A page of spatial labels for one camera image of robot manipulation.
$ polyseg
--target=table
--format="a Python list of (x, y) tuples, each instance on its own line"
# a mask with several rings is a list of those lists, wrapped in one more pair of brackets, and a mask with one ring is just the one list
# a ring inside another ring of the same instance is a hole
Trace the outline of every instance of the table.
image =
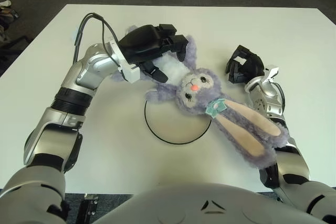
[[(119, 38), (130, 25), (159, 23), (192, 35), (198, 45), (197, 65), (214, 70), (223, 91), (241, 102), (247, 102), (243, 85), (229, 83), (224, 75), (239, 44), (257, 53), (265, 65), (279, 66), (276, 81), (286, 95), (286, 122), (311, 179), (336, 186), (336, 26), (319, 10), (66, 5), (0, 78), (0, 187), (23, 166), (26, 138), (71, 65), (76, 29), (89, 12), (102, 15)], [(97, 42), (101, 24), (91, 20), (79, 56)], [(81, 129), (83, 144), (77, 164), (66, 174), (66, 192), (133, 194), (187, 182), (268, 190), (259, 181), (258, 170), (245, 163), (213, 125), (199, 140), (184, 146), (166, 144), (152, 135), (143, 106), (144, 94), (153, 86), (105, 79)]]

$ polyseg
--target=purple fur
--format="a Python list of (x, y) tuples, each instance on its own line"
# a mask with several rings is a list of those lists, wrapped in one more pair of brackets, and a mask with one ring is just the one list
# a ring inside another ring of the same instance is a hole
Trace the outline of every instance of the purple fur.
[(124, 77), (119, 71), (116, 71), (112, 74), (111, 79), (115, 82), (124, 81)]
[[(205, 114), (206, 106), (213, 100), (216, 100), (221, 97), (222, 90), (220, 80), (215, 73), (205, 68), (198, 68), (195, 71), (187, 74), (185, 78), (188, 78), (189, 75), (194, 73), (195, 74), (206, 73), (210, 75), (214, 81), (214, 86), (211, 89), (200, 89), (199, 92), (197, 93), (198, 104), (192, 108), (187, 108), (184, 105), (183, 97), (180, 97), (178, 95), (176, 96), (176, 103), (181, 110), (186, 110), (192, 114)], [(182, 91), (182, 88), (183, 88), (182, 86), (177, 87), (176, 94), (179, 94)]]
[(263, 145), (265, 147), (264, 155), (254, 157), (250, 155), (245, 149), (241, 148), (232, 135), (217, 120), (213, 120), (213, 122), (218, 126), (219, 130), (224, 133), (226, 138), (234, 145), (236, 151), (239, 152), (250, 164), (256, 166), (258, 169), (263, 169), (275, 163), (276, 153), (271, 146)]
[[(196, 43), (194, 38), (191, 36), (186, 36), (186, 39), (188, 40), (188, 45), (186, 46), (185, 59), (183, 62), (181, 62), (181, 64), (183, 63), (187, 68), (190, 69), (190, 71), (192, 71), (196, 69)], [(171, 51), (167, 53), (173, 58), (177, 59), (176, 53), (172, 53)], [(152, 81), (156, 83), (156, 91), (151, 90), (146, 94), (146, 99), (149, 102), (158, 103), (175, 98), (176, 89), (178, 88), (177, 86), (161, 83), (155, 80)]]
[[(196, 100), (196, 104), (192, 107), (187, 106), (188, 101), (184, 96), (184, 85), (180, 85), (177, 87), (176, 91), (176, 103), (181, 110), (188, 111), (191, 114), (205, 114), (205, 110), (207, 105), (217, 100), (218, 98), (224, 98), (227, 100), (232, 100), (228, 95), (223, 94), (221, 92), (220, 80), (215, 73), (213, 73), (209, 69), (196, 69), (195, 71), (187, 74), (184, 79), (189, 81), (192, 75), (201, 76), (202, 74), (207, 74), (213, 80), (213, 85), (210, 88), (200, 88), (197, 92), (190, 93), (193, 96), (193, 99)], [(251, 156), (247, 151), (245, 151), (241, 146), (235, 141), (235, 139), (229, 134), (229, 132), (218, 122), (217, 119), (213, 119), (213, 122), (216, 123), (218, 128), (226, 135), (226, 137), (235, 145), (237, 151), (239, 151), (246, 161), (255, 165), (259, 169), (268, 167), (272, 163), (275, 162), (276, 153), (274, 151), (274, 147), (283, 147), (287, 140), (289, 139), (288, 130), (282, 126), (277, 125), (280, 128), (280, 135), (273, 136), (258, 126), (256, 126), (253, 122), (246, 119), (239, 112), (227, 106), (227, 108), (220, 112), (222, 116), (230, 120), (231, 122), (237, 124), (238, 126), (244, 128), (248, 131), (257, 141), (259, 141), (265, 148), (265, 153), (262, 156), (254, 157)]]
[(146, 100), (152, 103), (172, 100), (176, 96), (176, 87), (173, 85), (157, 85), (156, 90), (150, 90), (146, 93)]

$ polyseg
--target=plush toy eye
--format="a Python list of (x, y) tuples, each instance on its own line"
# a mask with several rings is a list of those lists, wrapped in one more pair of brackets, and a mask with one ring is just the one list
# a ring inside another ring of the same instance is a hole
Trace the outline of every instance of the plush toy eye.
[(206, 79), (204, 76), (201, 77), (201, 82), (209, 83), (209, 79)]
[(191, 102), (191, 97), (192, 97), (191, 94), (186, 93), (186, 94), (185, 94), (185, 97), (188, 99), (188, 101)]

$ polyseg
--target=white fur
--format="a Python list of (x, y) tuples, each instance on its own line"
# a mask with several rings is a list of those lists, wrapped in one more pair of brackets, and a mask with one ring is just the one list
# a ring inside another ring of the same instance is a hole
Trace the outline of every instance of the white fur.
[(153, 63), (168, 77), (166, 83), (175, 86), (179, 85), (182, 78), (190, 72), (182, 62), (179, 62), (167, 53), (155, 59)]

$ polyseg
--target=plush bunny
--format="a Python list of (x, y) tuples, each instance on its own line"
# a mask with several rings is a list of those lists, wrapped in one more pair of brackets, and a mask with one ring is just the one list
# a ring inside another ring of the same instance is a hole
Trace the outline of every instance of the plush bunny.
[(253, 109), (233, 101), (222, 93), (218, 76), (209, 69), (196, 69), (196, 46), (192, 37), (183, 63), (167, 53), (156, 60), (169, 78), (148, 91), (149, 102), (175, 99), (178, 107), (191, 114), (208, 114), (250, 164), (259, 169), (276, 160), (275, 147), (283, 147), (289, 139), (288, 130), (274, 124)]

